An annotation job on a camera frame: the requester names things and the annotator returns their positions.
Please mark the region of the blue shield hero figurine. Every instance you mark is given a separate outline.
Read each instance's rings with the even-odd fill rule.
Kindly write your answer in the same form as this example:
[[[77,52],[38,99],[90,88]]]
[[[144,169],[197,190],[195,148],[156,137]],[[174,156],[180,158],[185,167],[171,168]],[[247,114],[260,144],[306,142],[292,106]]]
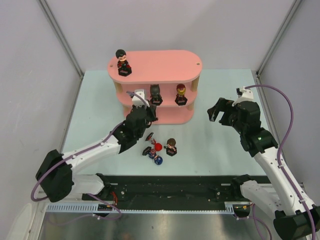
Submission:
[[[148,156],[156,165],[161,165],[163,163],[163,158],[157,154],[157,151],[151,146],[146,147],[142,151],[143,156]]]

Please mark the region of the brown-haired archer figurine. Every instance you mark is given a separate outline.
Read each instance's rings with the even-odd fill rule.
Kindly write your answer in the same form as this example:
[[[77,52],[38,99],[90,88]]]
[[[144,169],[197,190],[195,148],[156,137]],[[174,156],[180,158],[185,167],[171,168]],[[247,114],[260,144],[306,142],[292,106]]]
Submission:
[[[169,138],[164,146],[166,154],[173,157],[177,154],[176,140],[174,138]]]

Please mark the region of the dark-haired red-suit figurine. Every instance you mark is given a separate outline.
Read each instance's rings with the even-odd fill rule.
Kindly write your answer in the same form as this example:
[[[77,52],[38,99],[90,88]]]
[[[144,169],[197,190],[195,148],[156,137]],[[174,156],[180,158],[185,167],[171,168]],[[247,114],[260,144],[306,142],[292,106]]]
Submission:
[[[127,54],[123,49],[118,49],[115,52],[117,58],[118,74],[123,77],[127,77],[132,73],[132,68],[127,61]]]

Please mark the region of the red gold armor figurine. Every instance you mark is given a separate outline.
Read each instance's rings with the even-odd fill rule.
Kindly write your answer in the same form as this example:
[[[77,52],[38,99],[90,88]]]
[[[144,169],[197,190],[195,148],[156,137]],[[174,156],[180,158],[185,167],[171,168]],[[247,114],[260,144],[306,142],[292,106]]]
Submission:
[[[187,104],[188,99],[185,96],[186,93],[186,86],[182,83],[178,84],[176,86],[176,98],[175,98],[175,103],[178,106],[184,106]]]

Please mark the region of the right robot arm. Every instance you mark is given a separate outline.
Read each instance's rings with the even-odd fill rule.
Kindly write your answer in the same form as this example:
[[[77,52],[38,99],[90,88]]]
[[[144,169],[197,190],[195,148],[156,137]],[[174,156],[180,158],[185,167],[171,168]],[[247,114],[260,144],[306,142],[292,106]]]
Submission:
[[[285,161],[277,156],[275,138],[261,126],[259,105],[254,101],[234,103],[221,97],[207,113],[211,122],[223,113],[219,123],[239,134],[242,148],[264,170],[277,195],[267,192],[247,174],[233,181],[238,194],[254,202],[273,220],[274,229],[283,240],[298,240],[318,232],[320,208],[294,179]]]

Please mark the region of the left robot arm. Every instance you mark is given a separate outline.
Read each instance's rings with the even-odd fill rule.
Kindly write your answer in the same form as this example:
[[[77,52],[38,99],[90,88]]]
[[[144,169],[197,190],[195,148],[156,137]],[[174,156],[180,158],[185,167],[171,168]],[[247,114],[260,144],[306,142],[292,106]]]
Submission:
[[[47,153],[35,178],[37,183],[31,191],[35,197],[37,187],[41,187],[45,198],[55,203],[70,194],[81,194],[84,200],[106,199],[112,186],[108,178],[101,174],[80,174],[88,166],[110,156],[121,154],[134,146],[143,137],[152,122],[158,120],[156,105],[132,106],[126,119],[119,123],[104,139],[70,153],[60,153],[56,149]]]

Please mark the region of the grey masked bat figurine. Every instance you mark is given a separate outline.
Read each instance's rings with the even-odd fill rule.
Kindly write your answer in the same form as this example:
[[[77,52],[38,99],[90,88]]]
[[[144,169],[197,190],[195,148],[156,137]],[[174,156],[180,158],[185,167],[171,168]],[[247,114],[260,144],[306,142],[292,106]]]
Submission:
[[[160,94],[160,86],[159,84],[152,84],[150,86],[150,102],[153,104],[153,105],[156,105],[156,106],[159,106],[162,104],[163,102],[163,99],[162,99],[162,96]]]

